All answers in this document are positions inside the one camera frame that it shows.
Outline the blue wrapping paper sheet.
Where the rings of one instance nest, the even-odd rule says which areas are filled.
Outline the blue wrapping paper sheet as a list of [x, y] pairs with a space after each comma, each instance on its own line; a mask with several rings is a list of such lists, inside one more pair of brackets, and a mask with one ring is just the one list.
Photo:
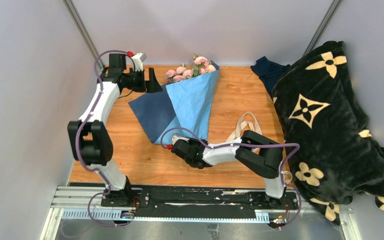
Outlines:
[[162, 91], [145, 93], [128, 104], [152, 144], [168, 145], [172, 135], [197, 135], [207, 140], [209, 121], [220, 67], [190, 79], [162, 85]]

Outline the pink fake flower stem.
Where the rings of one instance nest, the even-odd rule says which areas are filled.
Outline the pink fake flower stem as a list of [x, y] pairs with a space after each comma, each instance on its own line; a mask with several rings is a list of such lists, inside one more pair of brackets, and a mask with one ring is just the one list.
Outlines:
[[216, 71], [216, 67], [209, 61], [203, 62], [199, 65], [198, 72], [200, 75]]

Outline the cream ribbon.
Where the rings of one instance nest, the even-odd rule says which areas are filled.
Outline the cream ribbon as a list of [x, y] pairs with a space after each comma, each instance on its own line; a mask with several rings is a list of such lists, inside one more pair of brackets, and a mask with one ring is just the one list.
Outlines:
[[[252, 117], [252, 121], [246, 120], [246, 116], [250, 115]], [[236, 138], [239, 138], [241, 133], [245, 130], [251, 130], [254, 131], [260, 135], [263, 134], [262, 129], [259, 125], [259, 122], [256, 118], [256, 116], [250, 112], [245, 112], [237, 121], [235, 130], [229, 135], [229, 137], [226, 139], [226, 141], [232, 141]]]

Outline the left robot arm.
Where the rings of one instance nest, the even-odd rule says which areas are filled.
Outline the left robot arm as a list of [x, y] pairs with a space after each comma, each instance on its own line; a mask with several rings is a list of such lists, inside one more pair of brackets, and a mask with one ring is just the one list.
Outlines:
[[163, 89], [153, 68], [145, 79], [145, 53], [108, 50], [108, 66], [95, 71], [97, 84], [92, 100], [78, 120], [67, 125], [75, 160], [88, 172], [97, 173], [105, 183], [102, 205], [127, 207], [135, 204], [129, 178], [113, 160], [114, 145], [106, 129], [109, 114], [123, 89], [137, 93], [158, 93]]

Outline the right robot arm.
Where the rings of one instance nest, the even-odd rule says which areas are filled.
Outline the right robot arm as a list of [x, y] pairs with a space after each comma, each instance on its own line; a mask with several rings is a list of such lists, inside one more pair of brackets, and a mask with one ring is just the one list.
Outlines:
[[193, 168], [203, 169], [222, 163], [240, 162], [264, 179], [265, 201], [272, 209], [278, 209], [286, 201], [286, 186], [281, 173], [285, 147], [252, 130], [217, 144], [181, 137], [175, 133], [167, 145], [173, 154]]

